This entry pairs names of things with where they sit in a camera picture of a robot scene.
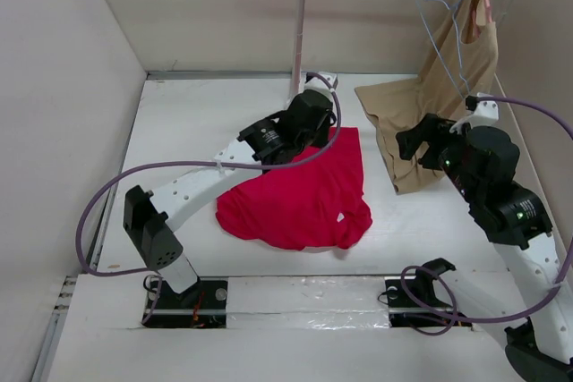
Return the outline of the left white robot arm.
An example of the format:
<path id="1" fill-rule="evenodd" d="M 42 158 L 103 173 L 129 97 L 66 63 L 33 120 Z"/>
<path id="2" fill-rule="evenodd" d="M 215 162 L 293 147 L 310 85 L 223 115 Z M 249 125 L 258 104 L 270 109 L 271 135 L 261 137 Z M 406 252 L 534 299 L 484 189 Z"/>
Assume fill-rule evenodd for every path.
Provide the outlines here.
<path id="1" fill-rule="evenodd" d="M 199 299 L 201 279 L 184 254 L 176 231 L 196 212 L 236 185 L 270 171 L 290 167 L 307 147 L 329 145 L 336 121 L 331 93 L 306 89 L 287 109 L 238 133 L 211 162 L 154 190 L 134 186 L 124 197 L 123 227 L 145 267 L 156 272 L 158 287 L 180 307 Z"/>

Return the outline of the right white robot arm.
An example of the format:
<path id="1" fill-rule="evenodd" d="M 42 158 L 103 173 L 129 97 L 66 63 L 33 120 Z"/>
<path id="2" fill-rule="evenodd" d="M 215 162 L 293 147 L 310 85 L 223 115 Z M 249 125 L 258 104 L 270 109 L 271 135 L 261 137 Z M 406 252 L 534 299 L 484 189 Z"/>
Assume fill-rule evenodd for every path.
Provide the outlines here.
<path id="1" fill-rule="evenodd" d="M 498 128 L 457 127 L 437 115 L 426 115 L 396 140 L 403 159 L 428 146 L 419 165 L 441 170 L 450 179 L 513 276 L 526 308 L 511 313 L 444 259 L 416 270 L 416 299 L 434 304 L 446 293 L 453 310 L 449 319 L 481 326 L 525 381 L 570 381 L 572 291 L 564 279 L 567 267 L 557 256 L 542 201 L 514 180 L 519 148 Z"/>

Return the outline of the red t-shirt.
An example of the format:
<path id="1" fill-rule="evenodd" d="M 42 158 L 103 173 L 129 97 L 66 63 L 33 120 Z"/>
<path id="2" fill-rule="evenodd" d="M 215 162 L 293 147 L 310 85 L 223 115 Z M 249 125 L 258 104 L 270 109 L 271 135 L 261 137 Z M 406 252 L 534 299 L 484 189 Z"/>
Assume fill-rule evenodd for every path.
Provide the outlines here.
<path id="1" fill-rule="evenodd" d="M 270 171 L 221 195 L 216 219 L 239 239 L 282 250 L 347 250 L 372 226 L 363 180 L 359 131 L 343 127 L 312 162 Z"/>

